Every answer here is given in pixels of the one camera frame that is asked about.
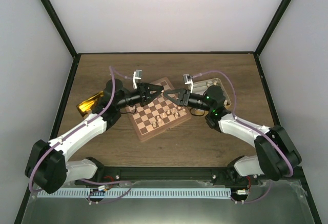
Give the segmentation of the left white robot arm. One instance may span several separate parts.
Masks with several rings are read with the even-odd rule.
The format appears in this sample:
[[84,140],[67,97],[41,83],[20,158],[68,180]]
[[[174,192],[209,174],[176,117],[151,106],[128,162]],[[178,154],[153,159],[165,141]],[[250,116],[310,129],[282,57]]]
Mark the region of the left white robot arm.
[[48,142],[38,140],[32,146],[25,175],[28,188],[33,185],[47,193],[56,192],[64,183],[87,179],[93,185],[104,181],[105,173],[90,159],[68,162],[70,157],[96,136],[109,130],[121,117],[121,109],[129,106],[145,106],[163,92],[163,86],[137,83],[129,91],[118,79],[109,80],[91,113],[77,126]]

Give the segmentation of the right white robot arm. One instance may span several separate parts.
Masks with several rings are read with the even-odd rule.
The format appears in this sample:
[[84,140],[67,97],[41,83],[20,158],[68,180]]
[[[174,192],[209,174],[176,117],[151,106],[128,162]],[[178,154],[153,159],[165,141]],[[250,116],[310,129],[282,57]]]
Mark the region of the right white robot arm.
[[257,125],[229,111],[224,105],[226,97],[220,86],[210,86],[203,95],[187,89],[169,90],[163,95],[178,106],[206,111],[205,119],[211,129],[234,136],[255,148],[255,156],[243,156],[233,161],[233,168],[228,170],[228,180],[235,185],[250,175],[264,175],[274,181],[291,177],[302,161],[282,126]]

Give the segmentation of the gold tin with dark pieces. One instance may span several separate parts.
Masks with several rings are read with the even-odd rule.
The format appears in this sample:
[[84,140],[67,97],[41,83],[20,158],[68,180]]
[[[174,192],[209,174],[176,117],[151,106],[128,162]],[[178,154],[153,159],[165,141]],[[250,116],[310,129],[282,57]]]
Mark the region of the gold tin with dark pieces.
[[76,108],[82,118],[86,118],[92,112],[92,109],[97,106],[99,99],[103,97],[103,95],[104,92],[100,91],[88,99],[82,101],[80,104],[76,105]]

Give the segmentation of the wooden chessboard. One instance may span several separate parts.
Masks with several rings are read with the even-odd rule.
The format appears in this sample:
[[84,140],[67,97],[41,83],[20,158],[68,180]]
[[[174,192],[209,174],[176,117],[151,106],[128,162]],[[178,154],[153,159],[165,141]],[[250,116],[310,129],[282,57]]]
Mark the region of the wooden chessboard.
[[[191,119],[192,115],[187,108],[186,114],[181,114],[177,110],[178,105],[166,99],[162,94],[150,102],[148,105],[140,104],[127,107],[125,111],[129,113],[130,120],[141,142],[155,137],[168,129],[176,127]],[[166,111],[176,109],[176,113],[167,116]]]

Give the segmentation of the light blue slotted strip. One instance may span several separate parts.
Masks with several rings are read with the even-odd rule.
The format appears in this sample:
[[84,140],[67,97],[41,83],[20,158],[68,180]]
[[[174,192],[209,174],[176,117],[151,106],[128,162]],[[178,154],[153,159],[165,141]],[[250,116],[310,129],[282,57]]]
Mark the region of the light blue slotted strip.
[[127,189],[112,188],[107,192],[91,194],[87,188],[61,188],[55,193],[49,194],[45,191],[38,193],[39,198],[204,198],[204,199],[229,199],[230,189],[224,188],[134,188]]

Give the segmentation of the black mounting rail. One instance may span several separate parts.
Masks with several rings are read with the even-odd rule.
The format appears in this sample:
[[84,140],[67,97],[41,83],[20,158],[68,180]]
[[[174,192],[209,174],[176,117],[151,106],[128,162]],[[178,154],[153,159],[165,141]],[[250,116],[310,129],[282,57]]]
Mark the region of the black mounting rail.
[[257,183],[256,173],[237,174],[233,167],[105,167],[100,165],[94,174],[86,169],[60,170],[36,173],[33,181],[46,192],[53,193],[63,184],[74,181],[77,185],[105,185],[118,181],[197,180],[210,181],[227,188],[245,187]]

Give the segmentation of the black enclosure frame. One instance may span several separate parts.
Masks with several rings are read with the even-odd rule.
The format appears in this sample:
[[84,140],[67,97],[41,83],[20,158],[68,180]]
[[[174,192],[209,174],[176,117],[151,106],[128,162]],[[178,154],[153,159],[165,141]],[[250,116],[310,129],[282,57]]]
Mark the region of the black enclosure frame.
[[[63,119],[63,115],[64,115],[64,109],[67,105],[67,101],[68,101],[68,97],[69,94],[71,92],[71,88],[73,85],[73,81],[76,75],[76,71],[78,68],[78,64],[81,58],[81,54],[77,53],[71,40],[69,39],[68,34],[66,33],[53,5],[51,4],[50,0],[40,0],[42,5],[44,6],[44,8],[46,9],[46,12],[48,13],[48,15],[50,16],[50,19],[52,20],[54,26],[56,27],[59,35],[61,36],[64,44],[66,45],[67,49],[69,50],[72,58],[73,58],[73,62],[71,65],[71,69],[68,75],[68,80],[66,82],[65,88],[64,88],[64,93],[62,95],[60,104],[59,104],[59,109],[55,118],[55,122],[52,128],[52,132],[50,137],[54,138],[58,132],[59,132],[59,126],[62,122]],[[270,21],[270,24],[268,26],[268,28],[266,29],[259,45],[257,46],[256,50],[253,52],[254,55],[254,59],[255,59],[255,63],[257,66],[257,70],[259,73],[259,76],[261,78],[261,83],[262,83],[262,87],[266,96],[266,99],[268,101],[269,104],[269,110],[273,119],[273,122],[275,125],[279,125],[280,124],[280,120],[278,118],[278,114],[274,105],[274,102],[272,100],[272,96],[270,93],[270,89],[268,87],[268,83],[267,80],[265,78],[265,74],[264,71],[262,69],[262,65],[260,63],[260,54],[262,53],[262,51],[264,50],[265,46],[267,45],[269,39],[271,38],[272,34],[274,33],[278,23],[280,22],[281,18],[283,17],[286,9],[288,8],[290,2],[292,0],[282,0],[281,3],[278,6],[278,9],[276,10],[272,20]],[[299,180],[301,182],[302,188],[305,190],[305,193],[307,194],[306,196],[306,202],[309,205],[309,209],[311,212],[311,217],[313,218],[314,223],[321,223],[321,219],[319,216],[319,213],[317,211],[316,205],[314,203],[309,185],[307,183],[307,179],[306,176],[304,174],[303,168],[301,166],[298,166],[296,168],[296,172],[294,173],[294,175],[291,177],[292,180]]]

